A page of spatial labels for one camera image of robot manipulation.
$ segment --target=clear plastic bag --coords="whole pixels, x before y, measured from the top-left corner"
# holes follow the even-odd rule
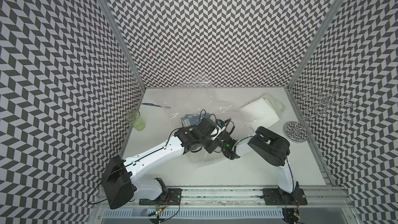
[[[227,131],[230,132],[232,127],[235,126],[234,132],[231,137],[235,140],[240,140],[247,137],[252,133],[250,127],[247,124],[243,114],[239,111],[239,106],[232,104],[230,101],[221,101],[215,95],[214,88],[209,87],[191,87],[188,85],[179,87],[170,87],[159,91],[158,102],[159,105],[167,106],[170,108],[164,108],[164,111],[172,125],[173,129],[187,126],[190,124],[196,124],[199,119],[199,115],[202,112],[202,117],[209,117],[211,120],[221,119],[226,121],[231,118],[233,123],[230,123],[227,127]],[[224,159],[222,153],[217,153],[221,149],[216,148],[215,152],[208,154],[205,149],[202,149],[196,153],[186,153],[184,157],[187,157],[187,162],[191,163],[195,167],[207,166]]]

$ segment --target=ventilation grille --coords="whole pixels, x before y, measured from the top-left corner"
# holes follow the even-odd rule
[[[107,209],[104,218],[148,218],[155,208]],[[166,209],[160,213],[161,218],[172,217],[178,208]],[[281,208],[189,208],[180,209],[173,218],[179,219],[280,219]]]

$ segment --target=white table surface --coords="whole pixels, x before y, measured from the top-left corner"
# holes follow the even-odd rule
[[[147,89],[142,102],[168,104],[172,109],[164,109],[141,105],[139,111],[146,123],[142,131],[132,130],[123,157],[130,157],[144,152],[167,140],[170,132],[180,124],[180,117],[170,120],[167,114],[193,107],[194,110],[207,104],[207,99],[213,95],[213,101],[208,107],[233,105],[238,109],[247,103],[259,99],[264,93],[271,94],[285,105],[285,112],[280,120],[269,127],[271,131],[284,136],[282,127],[287,121],[297,121],[293,108],[285,90],[282,87],[266,88],[197,88],[197,89]],[[222,115],[232,117],[236,128],[233,139],[241,139],[253,134],[241,115],[231,112]],[[296,144],[290,142],[289,164],[293,176],[300,185],[325,185],[325,181],[316,164],[308,143]],[[247,153],[239,159],[228,160],[222,153],[208,154],[205,149],[200,152],[188,152],[181,157],[165,162],[146,175],[143,179],[160,177],[168,186],[207,186],[207,185],[277,185],[278,180],[273,166],[263,160],[256,152]]]

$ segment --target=metal frame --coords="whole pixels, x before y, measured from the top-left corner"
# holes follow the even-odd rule
[[[91,212],[86,220],[86,223],[87,224],[101,224],[103,214],[105,213],[105,210],[108,207],[109,207],[109,205],[106,203],[106,201],[94,205],[94,207],[91,208]]]
[[[266,86],[266,87],[283,87],[283,86]],[[147,87],[147,89],[169,89],[170,87]],[[196,88],[264,88],[264,86],[230,86],[230,87],[216,87],[214,85],[209,85],[209,86],[203,86],[203,87],[182,87],[182,88],[187,88],[187,89],[196,89]]]
[[[109,9],[108,3],[106,2],[106,0],[97,0],[97,3],[99,5],[99,7],[101,8],[104,17],[109,24],[109,28],[112,30],[113,35],[115,36],[116,41],[119,44],[127,63],[130,65],[130,69],[131,69],[135,79],[137,80],[139,87],[144,92],[145,84],[141,79],[141,76],[137,70],[137,67],[135,66],[134,59],[133,59],[131,53],[129,52],[129,49],[127,47],[127,44],[126,44],[124,38],[122,37],[120,29],[117,26],[116,20],[115,20],[114,16],[112,15],[111,10]]]
[[[330,24],[333,22],[333,19],[337,15],[340,7],[342,6],[344,0],[334,0],[331,4],[329,11],[326,13],[325,19],[321,22],[321,26],[319,27],[318,31],[316,32],[314,39],[311,41],[310,46],[308,47],[307,51],[305,52],[304,57],[302,58],[300,64],[298,65],[293,77],[291,78],[287,87],[292,89],[298,79],[300,78],[302,72],[304,71],[305,67],[307,66],[308,62],[310,61],[312,55],[315,53],[318,45],[321,43],[322,38],[324,37],[326,31],[328,30]]]
[[[277,185],[269,186],[189,186],[178,187],[182,189],[181,207],[199,208],[275,208],[274,205],[265,205],[261,196],[262,189],[274,189]],[[300,208],[353,208],[346,190],[343,187],[331,186],[300,186],[303,189],[308,205]],[[96,201],[106,199],[105,192],[100,191]],[[105,201],[101,205],[94,205],[93,208],[108,208]],[[146,208],[151,206],[139,205],[136,202],[128,202],[121,208]],[[295,205],[287,205],[287,208],[294,208]]]
[[[297,119],[304,119],[304,116],[301,113],[300,107],[297,105],[293,94],[287,88],[285,88],[285,92],[286,92],[287,97],[289,98],[290,104],[293,107],[293,111],[295,112]],[[318,164],[319,170],[321,171],[321,173],[323,175],[326,175],[326,178],[329,181],[329,183],[326,182],[326,184],[332,185],[332,186],[337,186],[325,160],[323,159],[321,152],[319,151],[319,147],[315,142],[315,139],[314,139],[314,136],[312,135],[310,127],[307,125],[306,122],[304,122],[303,125],[308,133],[308,141],[307,142],[308,142],[308,145],[310,146],[310,149],[315,158],[315,161]]]

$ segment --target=chrome wire stand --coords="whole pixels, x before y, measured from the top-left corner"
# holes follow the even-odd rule
[[[308,121],[308,125],[310,126],[313,122],[312,119],[315,117],[326,117],[327,111],[330,109],[335,114],[337,111],[332,108],[332,106],[341,106],[345,107],[346,111],[339,115],[340,119],[346,123],[352,123],[353,118],[347,111],[351,108],[354,109],[357,107],[356,102],[351,99],[344,99],[343,103],[334,102],[336,97],[336,93],[340,90],[340,87],[335,83],[330,83],[326,86],[326,89],[321,91],[318,88],[318,83],[315,81],[308,81],[306,92],[301,97],[301,99],[310,101],[311,96],[316,97],[317,104],[311,105],[305,111],[305,115],[307,117],[299,120],[299,121],[289,121],[283,125],[283,133],[286,137],[288,137],[292,142],[295,143],[303,143],[308,139],[308,133],[305,128],[305,121]]]

